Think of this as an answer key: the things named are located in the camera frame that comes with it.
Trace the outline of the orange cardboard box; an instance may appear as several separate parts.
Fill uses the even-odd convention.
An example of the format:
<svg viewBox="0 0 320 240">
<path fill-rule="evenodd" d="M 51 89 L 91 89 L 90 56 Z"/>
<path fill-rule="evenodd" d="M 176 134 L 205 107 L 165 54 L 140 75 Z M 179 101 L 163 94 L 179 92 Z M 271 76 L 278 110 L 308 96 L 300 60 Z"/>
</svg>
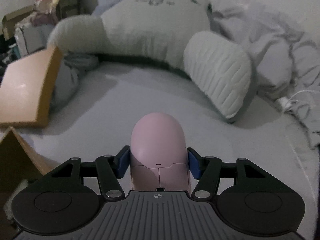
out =
<svg viewBox="0 0 320 240">
<path fill-rule="evenodd" d="M 11 239 L 11 200 L 29 180 L 39 179 L 59 163 L 38 154 L 16 129 L 10 126 L 1 136 L 1 239 Z"/>
</svg>

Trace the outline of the grey crumpled garment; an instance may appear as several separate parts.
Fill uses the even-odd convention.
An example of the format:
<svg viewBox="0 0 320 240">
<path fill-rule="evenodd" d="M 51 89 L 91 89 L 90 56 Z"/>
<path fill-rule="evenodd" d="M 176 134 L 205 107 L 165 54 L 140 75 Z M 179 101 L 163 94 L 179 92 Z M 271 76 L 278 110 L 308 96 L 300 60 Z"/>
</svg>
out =
<svg viewBox="0 0 320 240">
<path fill-rule="evenodd" d="M 55 81 L 50 111 L 62 109 L 76 93 L 80 80 L 99 65 L 98 57 L 91 54 L 69 53 L 65 55 Z"/>
</svg>

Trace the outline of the brown cardboard box pile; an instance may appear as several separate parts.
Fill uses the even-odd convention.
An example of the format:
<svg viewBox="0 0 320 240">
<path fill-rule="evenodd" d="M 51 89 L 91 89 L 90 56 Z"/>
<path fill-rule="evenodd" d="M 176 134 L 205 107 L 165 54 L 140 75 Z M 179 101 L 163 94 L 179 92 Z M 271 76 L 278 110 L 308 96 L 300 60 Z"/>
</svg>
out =
<svg viewBox="0 0 320 240">
<path fill-rule="evenodd" d="M 97 0 L 42 0 L 6 14 L 2 18 L 1 34 L 9 40 L 18 27 L 28 24 L 33 27 L 56 25 L 71 16 L 90 15 L 97 5 Z"/>
</svg>

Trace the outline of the pink computer mouse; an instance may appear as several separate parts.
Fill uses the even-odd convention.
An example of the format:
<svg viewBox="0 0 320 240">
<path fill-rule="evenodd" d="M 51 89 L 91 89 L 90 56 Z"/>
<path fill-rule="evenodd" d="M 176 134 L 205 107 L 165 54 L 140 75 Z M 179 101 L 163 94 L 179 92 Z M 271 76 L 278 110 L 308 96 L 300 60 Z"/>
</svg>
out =
<svg viewBox="0 0 320 240">
<path fill-rule="evenodd" d="M 190 192 L 184 131 L 165 113 L 142 117 L 131 134 L 131 184 L 135 191 Z"/>
</svg>

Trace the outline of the light blue blanket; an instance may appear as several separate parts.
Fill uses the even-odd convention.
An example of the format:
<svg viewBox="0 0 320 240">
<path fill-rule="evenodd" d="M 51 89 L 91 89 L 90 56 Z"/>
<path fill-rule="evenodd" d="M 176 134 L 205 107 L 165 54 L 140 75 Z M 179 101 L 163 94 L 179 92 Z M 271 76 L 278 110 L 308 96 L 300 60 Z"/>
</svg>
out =
<svg viewBox="0 0 320 240">
<path fill-rule="evenodd" d="M 104 3 L 99 4 L 94 11 L 92 12 L 92 16 L 100 16 L 108 9 L 111 9 L 116 4 L 120 3 L 123 0 L 106 0 Z"/>
</svg>

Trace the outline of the silver foil bag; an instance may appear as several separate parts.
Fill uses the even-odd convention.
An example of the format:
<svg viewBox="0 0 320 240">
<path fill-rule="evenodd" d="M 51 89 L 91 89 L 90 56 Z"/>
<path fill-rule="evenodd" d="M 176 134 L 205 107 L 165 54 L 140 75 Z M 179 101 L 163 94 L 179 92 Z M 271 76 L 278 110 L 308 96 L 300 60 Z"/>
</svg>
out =
<svg viewBox="0 0 320 240">
<path fill-rule="evenodd" d="M 25 57 L 47 47 L 50 33 L 54 29 L 52 24 L 34 27 L 31 23 L 19 25 L 15 29 L 15 40 L 20 56 Z"/>
</svg>

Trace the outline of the orange box lid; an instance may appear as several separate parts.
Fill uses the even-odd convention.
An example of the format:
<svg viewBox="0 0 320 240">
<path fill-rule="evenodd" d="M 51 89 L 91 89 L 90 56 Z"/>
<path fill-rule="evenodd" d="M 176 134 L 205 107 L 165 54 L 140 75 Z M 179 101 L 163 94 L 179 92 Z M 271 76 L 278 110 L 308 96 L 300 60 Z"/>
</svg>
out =
<svg viewBox="0 0 320 240">
<path fill-rule="evenodd" d="M 48 47 L 8 65 L 1 83 L 1 127 L 46 127 L 63 54 Z"/>
</svg>

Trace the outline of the grey green backrest pillow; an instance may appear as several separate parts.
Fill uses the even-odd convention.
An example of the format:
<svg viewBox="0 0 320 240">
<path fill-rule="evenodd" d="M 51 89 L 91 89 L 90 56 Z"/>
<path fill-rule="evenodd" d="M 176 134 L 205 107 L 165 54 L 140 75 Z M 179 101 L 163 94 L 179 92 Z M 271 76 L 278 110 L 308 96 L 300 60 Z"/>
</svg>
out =
<svg viewBox="0 0 320 240">
<path fill-rule="evenodd" d="M 121 0 L 99 15 L 61 20 L 48 44 L 64 53 L 148 59 L 187 74 L 226 121 L 252 102 L 257 78 L 239 44 L 211 29 L 208 0 Z"/>
</svg>

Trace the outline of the grey crumpled duvet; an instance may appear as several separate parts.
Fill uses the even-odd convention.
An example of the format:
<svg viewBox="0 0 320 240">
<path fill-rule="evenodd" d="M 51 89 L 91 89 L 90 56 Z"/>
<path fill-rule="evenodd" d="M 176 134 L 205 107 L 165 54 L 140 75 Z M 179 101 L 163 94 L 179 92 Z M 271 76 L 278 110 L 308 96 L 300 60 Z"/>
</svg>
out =
<svg viewBox="0 0 320 240">
<path fill-rule="evenodd" d="M 319 146 L 319 45 L 294 20 L 251 0 L 210 0 L 210 21 L 241 45 L 257 72 L 257 94 L 304 126 Z"/>
</svg>

